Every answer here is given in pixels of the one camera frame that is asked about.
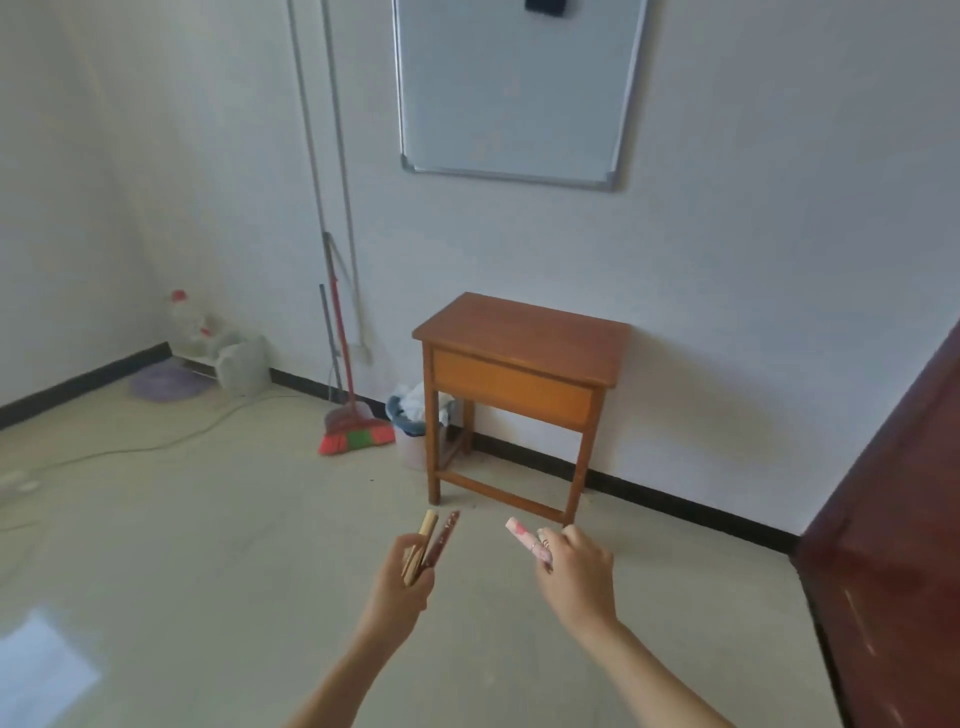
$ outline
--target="hand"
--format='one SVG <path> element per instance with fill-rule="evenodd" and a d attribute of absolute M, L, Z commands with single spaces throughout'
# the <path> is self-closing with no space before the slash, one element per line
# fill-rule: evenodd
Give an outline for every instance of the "hand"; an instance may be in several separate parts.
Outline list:
<path fill-rule="evenodd" d="M 394 654 L 413 633 L 433 591 L 432 569 L 424 570 L 413 586 L 403 584 L 404 550 L 425 546 L 425 542 L 426 538 L 417 533 L 404 534 L 394 541 L 360 617 L 356 640 L 384 650 L 386 657 Z"/>
<path fill-rule="evenodd" d="M 563 533 L 541 528 L 537 535 L 553 554 L 553 570 L 537 561 L 540 592 L 566 631 L 589 648 L 598 632 L 618 624 L 613 554 L 575 525 L 567 526 Z"/>

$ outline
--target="wooden desk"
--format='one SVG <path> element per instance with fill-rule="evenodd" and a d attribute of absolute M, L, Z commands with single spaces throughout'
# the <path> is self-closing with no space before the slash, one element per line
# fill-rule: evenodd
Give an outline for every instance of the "wooden desk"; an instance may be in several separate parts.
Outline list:
<path fill-rule="evenodd" d="M 423 343 L 430 503 L 440 503 L 445 480 L 551 521 L 573 523 L 603 400 L 616 386 L 630 327 L 465 293 L 413 336 Z M 438 391 L 464 400 L 464 431 L 444 463 L 437 442 Z M 476 402 L 583 433 L 563 511 L 446 469 L 457 449 L 470 452 Z"/>

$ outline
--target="desk leg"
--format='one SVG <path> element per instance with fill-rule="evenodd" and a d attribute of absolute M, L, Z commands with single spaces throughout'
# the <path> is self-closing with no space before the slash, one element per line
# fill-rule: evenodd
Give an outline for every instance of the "desk leg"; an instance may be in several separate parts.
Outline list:
<path fill-rule="evenodd" d="M 593 441 L 597 436 L 597 425 L 600 424 L 600 412 L 603 411 L 603 399 L 607 390 L 598 387 L 593 390 L 590 398 L 590 413 L 587 419 L 587 429 L 580 441 L 580 453 L 577 455 L 577 469 L 573 472 L 573 482 L 570 484 L 570 495 L 566 499 L 563 525 L 570 525 L 577 515 L 577 506 L 580 504 L 580 494 L 584 492 L 587 482 L 587 470 L 590 467 L 590 456 L 593 454 Z"/>
<path fill-rule="evenodd" d="M 440 443 L 438 442 L 440 420 L 437 402 L 437 385 L 433 379 L 433 348 L 423 345 L 423 393 L 426 398 L 426 488 L 430 505 L 440 505 Z"/>
<path fill-rule="evenodd" d="M 464 455 L 473 452 L 473 418 L 476 415 L 476 402 L 464 400 Z"/>

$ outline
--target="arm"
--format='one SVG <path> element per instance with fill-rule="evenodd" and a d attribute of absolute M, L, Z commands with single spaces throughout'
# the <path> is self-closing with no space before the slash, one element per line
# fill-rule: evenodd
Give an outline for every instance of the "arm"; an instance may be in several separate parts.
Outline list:
<path fill-rule="evenodd" d="M 349 728 L 353 725 L 373 681 L 410 637 L 433 591 L 432 569 L 424 570 L 413 586 L 403 585 L 403 552 L 424 542 L 425 538 L 416 533 L 396 539 L 376 576 L 347 654 L 327 674 L 287 728 Z"/>
<path fill-rule="evenodd" d="M 647 728 L 732 728 L 616 618 L 612 554 L 576 526 L 538 533 L 553 553 L 552 571 L 537 562 L 543 597 L 607 672 L 636 721 Z"/>

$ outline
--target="tiled floor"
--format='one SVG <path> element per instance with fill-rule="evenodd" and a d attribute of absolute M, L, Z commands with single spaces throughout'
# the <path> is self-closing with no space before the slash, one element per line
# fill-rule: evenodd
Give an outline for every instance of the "tiled floor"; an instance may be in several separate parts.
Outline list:
<path fill-rule="evenodd" d="M 48 471 L 173 440 L 235 402 L 211 391 L 148 404 L 121 382 L 0 433 L 0 475 L 40 471 L 41 482 L 0 505 L 0 722 L 4 701 L 22 710 L 42 687 L 48 713 L 50 690 L 69 706 L 59 728 L 263 728 L 316 685 L 388 543 L 419 525 L 425 484 L 392 448 L 319 457 L 329 405 L 265 397 L 278 396 L 171 449 Z M 484 455 L 460 467 L 564 501 L 547 475 Z M 541 603 L 530 557 L 503 527 L 514 511 L 444 486 L 441 515 L 451 507 L 464 515 L 430 609 L 357 725 L 632 725 Z M 621 618 L 736 725 L 839 726 L 784 556 L 597 494 L 578 523 L 616 552 Z M 36 673 L 12 656 L 24 643 L 47 655 Z M 10 660 L 18 670 L 4 670 Z M 16 720 L 52 724 L 41 712 Z"/>

